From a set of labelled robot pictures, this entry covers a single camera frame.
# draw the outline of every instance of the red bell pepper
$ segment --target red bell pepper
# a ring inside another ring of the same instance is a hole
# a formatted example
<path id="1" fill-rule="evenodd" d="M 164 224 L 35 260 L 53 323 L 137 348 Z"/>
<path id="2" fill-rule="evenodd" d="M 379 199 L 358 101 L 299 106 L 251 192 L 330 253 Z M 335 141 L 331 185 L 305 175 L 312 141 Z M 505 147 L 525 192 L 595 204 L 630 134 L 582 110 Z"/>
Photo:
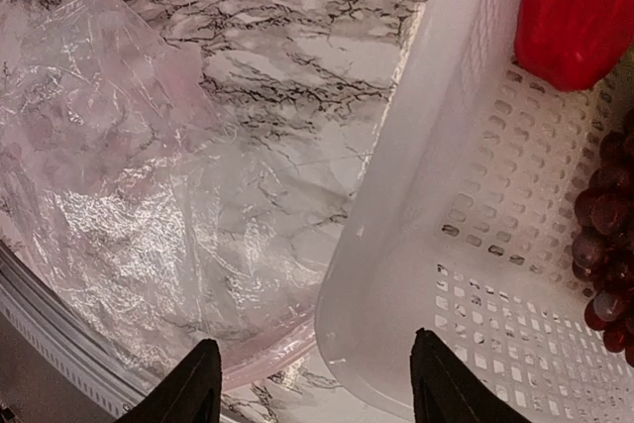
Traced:
<path id="1" fill-rule="evenodd" d="M 634 40 L 634 0 L 522 0 L 520 65 L 562 91 L 588 89 Z"/>

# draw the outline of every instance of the white plastic basket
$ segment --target white plastic basket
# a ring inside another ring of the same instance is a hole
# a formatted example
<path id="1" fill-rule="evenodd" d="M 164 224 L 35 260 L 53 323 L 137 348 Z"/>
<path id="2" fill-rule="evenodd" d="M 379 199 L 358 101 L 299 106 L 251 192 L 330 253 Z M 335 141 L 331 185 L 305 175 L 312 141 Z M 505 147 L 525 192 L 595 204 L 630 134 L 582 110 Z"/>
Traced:
<path id="1" fill-rule="evenodd" d="M 634 105 L 628 56 L 561 94 L 510 61 L 519 0 L 430 0 L 322 286 L 320 350 L 412 419 L 409 352 L 434 330 L 534 422 L 629 421 L 632 370 L 583 323 L 573 201 Z"/>

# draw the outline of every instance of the plastic bag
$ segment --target plastic bag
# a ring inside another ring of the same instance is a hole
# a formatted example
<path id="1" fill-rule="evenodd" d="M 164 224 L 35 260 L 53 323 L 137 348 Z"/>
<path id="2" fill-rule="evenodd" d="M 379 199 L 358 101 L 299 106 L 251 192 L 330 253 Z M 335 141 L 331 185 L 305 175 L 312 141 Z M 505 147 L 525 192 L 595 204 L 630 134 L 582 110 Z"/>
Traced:
<path id="1" fill-rule="evenodd" d="M 205 337 L 225 371 L 305 349 L 326 265 L 263 212 L 287 187 L 192 65 L 121 1 L 76 0 L 27 34 L 0 105 L 0 187 L 30 266 L 157 377 Z"/>

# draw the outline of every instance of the red grape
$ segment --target red grape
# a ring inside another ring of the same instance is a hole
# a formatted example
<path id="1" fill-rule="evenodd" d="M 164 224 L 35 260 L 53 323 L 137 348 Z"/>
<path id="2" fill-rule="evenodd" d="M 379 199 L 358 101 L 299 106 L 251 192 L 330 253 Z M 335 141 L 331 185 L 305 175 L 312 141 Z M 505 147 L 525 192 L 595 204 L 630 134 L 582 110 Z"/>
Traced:
<path id="1" fill-rule="evenodd" d="M 634 337 L 634 316 L 626 317 L 625 320 L 625 329 Z"/>
<path id="2" fill-rule="evenodd" d="M 625 350 L 627 344 L 627 329 L 623 321 L 613 322 L 603 332 L 603 345 L 607 352 L 618 354 Z"/>
<path id="3" fill-rule="evenodd" d="M 634 133 L 634 109 L 630 109 L 623 119 L 623 131 L 625 134 Z"/>
<path id="4" fill-rule="evenodd" d="M 614 160 L 620 160 L 623 157 L 623 141 L 625 135 L 612 131 L 608 133 L 601 141 L 598 154 L 601 157 L 601 162 L 611 162 Z"/>
<path id="5" fill-rule="evenodd" d="M 628 200 L 614 193 L 601 195 L 592 207 L 592 225 L 601 235 L 611 235 L 625 224 L 631 208 Z"/>
<path id="6" fill-rule="evenodd" d="M 624 164 L 610 163 L 598 170 L 596 186 L 629 195 L 634 187 L 632 170 Z"/>
<path id="7" fill-rule="evenodd" d="M 634 134 L 630 134 L 623 142 L 623 152 L 629 156 L 634 156 Z"/>
<path id="8" fill-rule="evenodd" d="M 584 228 L 573 241 L 573 259 L 581 267 L 599 268 L 605 258 L 605 239 L 592 228 Z"/>
<path id="9" fill-rule="evenodd" d="M 634 343 L 625 346 L 625 362 L 627 362 L 630 367 L 634 367 Z"/>
<path id="10" fill-rule="evenodd" d="M 594 171 L 594 174 L 590 176 L 590 180 L 587 184 L 589 188 L 597 188 L 598 187 L 598 172 L 600 169 Z"/>
<path id="11" fill-rule="evenodd" d="M 634 256 L 630 252 L 610 254 L 605 274 L 607 292 L 624 294 L 634 290 Z"/>
<path id="12" fill-rule="evenodd" d="M 594 289 L 594 292 L 596 292 L 597 294 L 603 290 L 604 286 L 605 279 L 603 279 L 601 276 L 598 276 L 592 281 L 592 289 Z"/>
<path id="13" fill-rule="evenodd" d="M 587 327 L 594 329 L 595 331 L 603 331 L 607 327 L 607 322 L 599 319 L 594 311 L 594 299 L 592 299 L 585 307 L 583 318 Z"/>
<path id="14" fill-rule="evenodd" d="M 577 221 L 583 227 L 592 225 L 592 219 L 590 218 L 592 207 L 596 199 L 601 196 L 602 193 L 603 192 L 597 188 L 589 188 L 580 193 L 577 200 L 575 200 L 575 216 L 577 216 Z"/>
<path id="15" fill-rule="evenodd" d="M 629 307 L 629 301 L 626 298 L 607 291 L 599 292 L 592 302 L 596 316 L 605 322 L 616 321 Z"/>
<path id="16" fill-rule="evenodd" d="M 592 269 L 587 267 L 581 267 L 576 263 L 573 263 L 573 274 L 575 277 L 582 282 L 593 281 L 594 273 Z"/>

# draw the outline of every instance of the metal edge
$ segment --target metal edge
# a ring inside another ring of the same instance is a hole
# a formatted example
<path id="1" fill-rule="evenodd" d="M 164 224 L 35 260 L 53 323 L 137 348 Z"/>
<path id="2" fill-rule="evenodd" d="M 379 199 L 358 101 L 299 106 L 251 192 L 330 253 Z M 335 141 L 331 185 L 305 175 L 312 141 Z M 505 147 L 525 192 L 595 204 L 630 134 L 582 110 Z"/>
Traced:
<path id="1" fill-rule="evenodd" d="M 88 398 L 119 417 L 145 398 L 139 380 L 121 368 L 57 296 L 0 242 L 2 311 L 27 341 Z M 148 381 L 153 381 L 148 373 Z M 224 423 L 237 423 L 221 414 Z"/>

